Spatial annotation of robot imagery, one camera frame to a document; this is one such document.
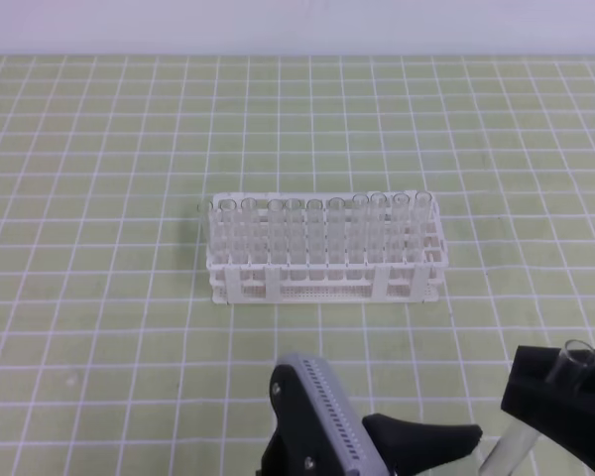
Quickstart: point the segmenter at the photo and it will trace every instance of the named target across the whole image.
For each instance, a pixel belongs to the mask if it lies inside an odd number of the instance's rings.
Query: clear plastic test tube
[[[252,264],[267,262],[267,253],[262,241],[262,228],[260,226],[260,212],[258,201],[255,198],[245,198],[240,202],[242,220],[245,226],[247,253]]]
[[[365,260],[368,202],[368,195],[364,193],[357,193],[352,199],[350,232],[348,233],[348,262],[355,265],[363,264]],[[349,270],[347,274],[349,280],[360,280],[362,275],[361,270]]]
[[[340,265],[345,262],[345,232],[346,232],[346,205],[343,198],[331,198],[328,200],[326,210],[327,238],[328,238],[328,262],[333,265]],[[341,280],[344,276],[343,270],[329,270],[330,280]]]
[[[373,193],[370,197],[368,206],[368,242],[366,251],[368,263],[384,262],[384,237],[386,234],[386,206],[388,198],[382,193]],[[367,278],[372,279],[375,275],[374,270],[367,273]]]
[[[289,238],[289,258],[292,265],[306,265],[306,240],[304,239],[304,222],[302,202],[297,198],[290,198],[285,203],[287,217],[287,235]],[[306,279],[306,266],[301,270],[291,270],[292,280]]]
[[[545,381],[564,392],[576,393],[595,369],[595,350],[581,340],[569,340],[559,351]],[[509,476],[532,450],[540,433],[514,419],[480,467],[481,476]]]
[[[312,265],[326,263],[324,242],[324,204],[321,200],[309,200],[306,204],[306,234],[308,236],[308,261]],[[308,276],[315,281],[324,279],[323,270],[310,270]]]
[[[236,202],[231,199],[220,201],[220,223],[221,229],[221,263],[228,263],[233,252],[234,225],[236,223]]]
[[[410,235],[408,239],[408,261],[422,262],[425,247],[425,232],[432,203],[432,195],[427,191],[418,191],[410,215]]]
[[[203,238],[205,239],[205,245],[207,249],[211,249],[214,204],[209,198],[204,198],[200,201],[196,209],[200,216],[200,228],[202,230]]]
[[[273,199],[267,203],[267,221],[269,225],[269,252],[274,265],[287,263],[287,232],[285,230],[285,211],[281,200]]]
[[[231,262],[236,265],[245,265],[249,262],[247,256],[247,228],[245,226],[242,210],[236,210],[234,214],[232,238],[231,238]],[[241,273],[243,279],[247,279],[246,273]]]
[[[410,214],[410,197],[405,193],[393,196],[390,209],[390,223],[386,256],[389,263],[402,263],[404,260],[405,233]],[[399,278],[400,270],[391,272],[392,278]]]

